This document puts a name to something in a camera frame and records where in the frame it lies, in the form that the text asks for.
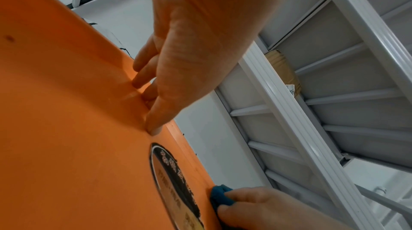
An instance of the dark spot on orange surface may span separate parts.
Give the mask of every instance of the dark spot on orange surface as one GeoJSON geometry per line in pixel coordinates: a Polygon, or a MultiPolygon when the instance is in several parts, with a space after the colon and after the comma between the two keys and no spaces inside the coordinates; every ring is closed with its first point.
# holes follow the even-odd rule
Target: dark spot on orange surface
{"type": "Polygon", "coordinates": [[[6,40],[9,41],[10,43],[14,43],[16,40],[14,39],[14,37],[12,37],[11,35],[6,35],[5,36],[6,40]]]}

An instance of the brown package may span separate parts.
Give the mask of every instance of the brown package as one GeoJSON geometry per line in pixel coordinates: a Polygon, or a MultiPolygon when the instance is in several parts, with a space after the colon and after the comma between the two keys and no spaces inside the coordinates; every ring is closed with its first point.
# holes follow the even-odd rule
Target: brown package
{"type": "Polygon", "coordinates": [[[285,85],[295,85],[294,96],[296,97],[300,93],[302,87],[300,86],[297,75],[290,67],[285,56],[278,50],[270,51],[266,53],[265,56],[285,85]]]}

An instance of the orange surface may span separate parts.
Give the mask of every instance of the orange surface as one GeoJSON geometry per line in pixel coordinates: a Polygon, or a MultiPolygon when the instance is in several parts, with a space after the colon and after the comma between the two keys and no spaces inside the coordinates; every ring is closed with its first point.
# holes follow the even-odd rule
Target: orange surface
{"type": "Polygon", "coordinates": [[[173,229],[152,142],[219,229],[213,182],[176,124],[144,131],[132,60],[57,0],[0,1],[0,229],[173,229]]]}

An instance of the finger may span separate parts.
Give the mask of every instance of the finger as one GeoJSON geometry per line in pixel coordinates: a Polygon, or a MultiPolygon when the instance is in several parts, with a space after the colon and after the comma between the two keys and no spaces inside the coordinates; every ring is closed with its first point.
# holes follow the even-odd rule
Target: finger
{"type": "Polygon", "coordinates": [[[264,187],[239,188],[228,191],[224,195],[236,202],[263,203],[273,195],[273,192],[264,187]]]}
{"type": "Polygon", "coordinates": [[[152,136],[160,132],[160,128],[177,116],[182,108],[158,96],[147,114],[146,130],[152,136]]]}
{"type": "Polygon", "coordinates": [[[142,94],[143,101],[148,102],[151,100],[156,99],[156,97],[159,95],[158,93],[158,85],[156,83],[156,79],[149,85],[149,87],[146,88],[146,90],[142,94]]]}
{"type": "Polygon", "coordinates": [[[257,229],[261,223],[261,210],[257,208],[257,204],[247,202],[236,202],[231,206],[220,205],[218,216],[228,226],[257,229]]]}
{"type": "Polygon", "coordinates": [[[156,99],[146,102],[146,106],[149,110],[153,107],[153,104],[155,103],[155,101],[156,99]]]}
{"type": "Polygon", "coordinates": [[[146,44],[142,47],[142,49],[140,49],[133,62],[133,69],[136,72],[140,72],[140,70],[145,67],[145,65],[147,65],[150,59],[152,59],[159,53],[154,42],[155,41],[153,40],[152,34],[147,40],[146,44]]]}
{"type": "Polygon", "coordinates": [[[142,86],[144,86],[145,84],[147,84],[148,82],[150,82],[150,80],[152,80],[154,77],[156,77],[156,69],[158,67],[158,59],[159,59],[159,55],[156,55],[155,57],[153,57],[152,59],[150,59],[150,61],[147,63],[147,65],[145,65],[145,67],[143,67],[140,72],[138,72],[136,74],[136,76],[134,77],[133,81],[132,81],[132,85],[139,89],[142,86]]]}

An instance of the blue object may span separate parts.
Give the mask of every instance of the blue object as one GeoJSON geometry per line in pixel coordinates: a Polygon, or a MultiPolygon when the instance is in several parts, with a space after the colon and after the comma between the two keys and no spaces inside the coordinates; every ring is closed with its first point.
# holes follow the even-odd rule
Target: blue object
{"type": "Polygon", "coordinates": [[[232,190],[231,188],[225,186],[225,185],[220,185],[220,186],[214,186],[212,188],[212,192],[210,193],[210,203],[212,203],[213,210],[215,211],[220,225],[222,226],[222,230],[235,230],[235,229],[240,229],[236,227],[230,227],[227,226],[225,223],[220,220],[218,216],[218,207],[220,205],[227,205],[231,206],[235,203],[235,201],[231,200],[229,197],[225,196],[224,193],[232,190]]]}

